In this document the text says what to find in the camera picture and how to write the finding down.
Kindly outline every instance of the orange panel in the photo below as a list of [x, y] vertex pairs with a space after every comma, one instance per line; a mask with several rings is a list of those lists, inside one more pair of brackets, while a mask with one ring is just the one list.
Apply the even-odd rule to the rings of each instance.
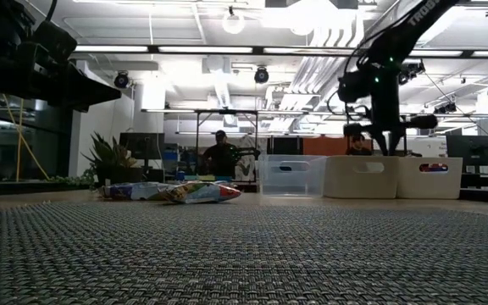
[[[365, 140], [364, 146], [372, 148], [372, 141]], [[304, 154], [308, 156], [341, 156], [347, 151], [347, 138], [331, 138], [321, 136], [304, 138]]]

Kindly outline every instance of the potted plant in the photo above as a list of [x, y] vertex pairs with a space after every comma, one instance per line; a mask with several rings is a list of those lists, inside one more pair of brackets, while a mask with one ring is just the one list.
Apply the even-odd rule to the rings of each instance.
[[135, 167], [136, 160], [128, 156], [127, 148], [112, 139], [112, 146], [98, 133], [91, 136], [93, 148], [90, 148], [91, 157], [82, 155], [91, 162], [99, 182], [104, 185], [106, 180], [111, 184], [125, 182], [140, 182], [142, 169]]

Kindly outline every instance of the clear plastic bin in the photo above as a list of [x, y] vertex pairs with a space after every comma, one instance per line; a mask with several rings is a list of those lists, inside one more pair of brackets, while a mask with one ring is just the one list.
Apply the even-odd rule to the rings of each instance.
[[322, 197], [326, 159], [324, 156], [261, 155], [261, 194], [270, 197]]

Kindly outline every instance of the yellow cable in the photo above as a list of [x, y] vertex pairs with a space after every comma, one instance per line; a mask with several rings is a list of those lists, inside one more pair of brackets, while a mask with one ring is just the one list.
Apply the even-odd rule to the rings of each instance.
[[[7, 104], [7, 111], [8, 111], [8, 115], [10, 116], [10, 119], [13, 121], [13, 124], [14, 124], [14, 128], [16, 128], [16, 121], [14, 120], [14, 116], [13, 116], [13, 113], [10, 111], [10, 106], [8, 105], [8, 100], [7, 100], [7, 96], [3, 94], [3, 100], [5, 100], [5, 103]], [[24, 143], [25, 145], [25, 148], [27, 149], [27, 151], [30, 153], [31, 157], [33, 158], [33, 161], [35, 161], [35, 164], [37, 165], [37, 167], [41, 170], [42, 174], [45, 176], [45, 178], [47, 180], [50, 180], [50, 177], [48, 177], [47, 175], [47, 172], [44, 171], [44, 169], [42, 169], [42, 166], [39, 164], [39, 161], [37, 161], [37, 158], [35, 158], [35, 155], [33, 154], [33, 152], [31, 151], [31, 148], [30, 146], [27, 144], [27, 141], [25, 141], [25, 138], [24, 136], [22, 135], [22, 130], [19, 130], [17, 129], [18, 131], [18, 136], [20, 137], [20, 140], [22, 140], [22, 142]]]
[[[20, 100], [20, 120], [18, 132], [22, 133], [22, 110], [24, 109], [24, 98]], [[16, 162], [16, 182], [20, 180], [20, 154], [22, 153], [22, 140], [18, 137], [18, 161]]]

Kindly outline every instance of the white storage bin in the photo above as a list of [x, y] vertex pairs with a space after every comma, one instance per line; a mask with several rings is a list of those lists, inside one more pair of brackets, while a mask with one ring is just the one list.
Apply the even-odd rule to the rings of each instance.
[[259, 187], [265, 196], [323, 196], [324, 156], [261, 155]]
[[399, 157], [333, 156], [325, 165], [324, 196], [392, 199], [397, 196]]
[[462, 158], [400, 158], [396, 196], [409, 199], [458, 199]]

